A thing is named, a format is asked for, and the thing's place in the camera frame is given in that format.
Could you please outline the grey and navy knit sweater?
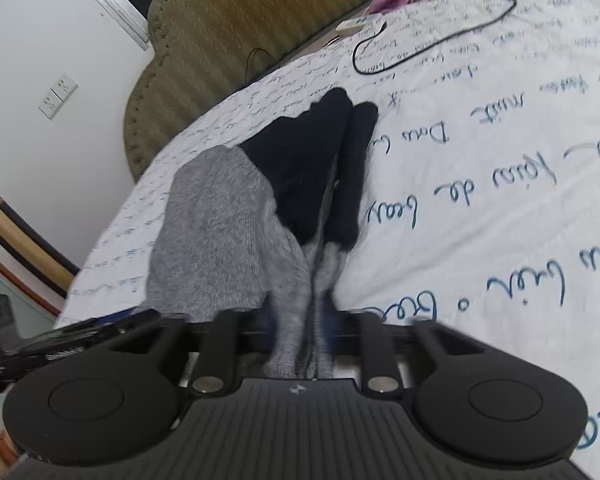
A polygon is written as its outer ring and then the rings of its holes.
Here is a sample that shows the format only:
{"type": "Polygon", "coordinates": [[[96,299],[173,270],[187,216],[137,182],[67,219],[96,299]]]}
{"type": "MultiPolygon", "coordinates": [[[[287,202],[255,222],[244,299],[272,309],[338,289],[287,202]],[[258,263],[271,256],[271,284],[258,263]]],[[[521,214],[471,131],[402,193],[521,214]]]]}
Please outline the grey and navy knit sweater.
{"type": "Polygon", "coordinates": [[[273,378],[329,378],[326,306],[358,241],[372,102],[329,90],[231,148],[174,174],[152,246],[144,306],[209,322],[270,306],[275,344],[249,367],[273,378]]]}

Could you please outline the white bedsheet with blue script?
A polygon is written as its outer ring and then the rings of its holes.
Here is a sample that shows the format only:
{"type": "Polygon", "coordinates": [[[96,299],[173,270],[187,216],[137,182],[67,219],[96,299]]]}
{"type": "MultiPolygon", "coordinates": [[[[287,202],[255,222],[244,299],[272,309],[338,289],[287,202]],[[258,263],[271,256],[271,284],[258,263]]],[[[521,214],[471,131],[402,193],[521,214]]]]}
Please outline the white bedsheet with blue script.
{"type": "Polygon", "coordinates": [[[340,307],[426,316],[554,370],[588,404],[600,479],[600,0],[429,0],[234,93],[157,155],[76,278],[62,324],[129,309],[174,174],[340,87],[372,101],[340,307]]]}

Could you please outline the olive green upholstered headboard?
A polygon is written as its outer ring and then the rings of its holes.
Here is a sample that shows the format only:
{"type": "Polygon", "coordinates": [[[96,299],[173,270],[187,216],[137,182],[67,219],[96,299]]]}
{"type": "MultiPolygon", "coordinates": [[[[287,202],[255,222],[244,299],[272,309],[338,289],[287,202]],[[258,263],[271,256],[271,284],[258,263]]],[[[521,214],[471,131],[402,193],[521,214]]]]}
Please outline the olive green upholstered headboard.
{"type": "Polygon", "coordinates": [[[154,57],[123,119],[133,179],[194,120],[367,1],[152,0],[154,57]]]}

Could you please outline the white power strip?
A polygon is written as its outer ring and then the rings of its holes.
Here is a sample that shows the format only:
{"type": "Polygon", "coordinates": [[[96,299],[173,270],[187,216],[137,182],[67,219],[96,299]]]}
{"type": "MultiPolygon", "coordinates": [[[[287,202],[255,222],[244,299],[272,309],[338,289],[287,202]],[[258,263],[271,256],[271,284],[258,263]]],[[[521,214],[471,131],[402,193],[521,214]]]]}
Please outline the white power strip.
{"type": "Polygon", "coordinates": [[[363,30],[369,24],[376,23],[380,18],[382,18],[381,14],[370,14],[358,16],[357,18],[349,18],[348,20],[342,21],[336,27],[336,32],[340,36],[354,35],[363,30]]]}

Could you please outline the white wall socket plate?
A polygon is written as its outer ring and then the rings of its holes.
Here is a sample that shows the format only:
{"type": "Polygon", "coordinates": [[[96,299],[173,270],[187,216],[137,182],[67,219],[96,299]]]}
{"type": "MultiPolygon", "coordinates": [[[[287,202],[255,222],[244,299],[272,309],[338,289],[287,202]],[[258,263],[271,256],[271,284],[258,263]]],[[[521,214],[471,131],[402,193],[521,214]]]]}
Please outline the white wall socket plate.
{"type": "Polygon", "coordinates": [[[58,96],[61,102],[66,102],[78,87],[78,83],[69,74],[62,74],[50,87],[50,90],[58,96]]]}
{"type": "Polygon", "coordinates": [[[42,101],[38,103],[38,109],[49,120],[56,116],[61,107],[61,98],[53,90],[48,90],[42,101]]]}

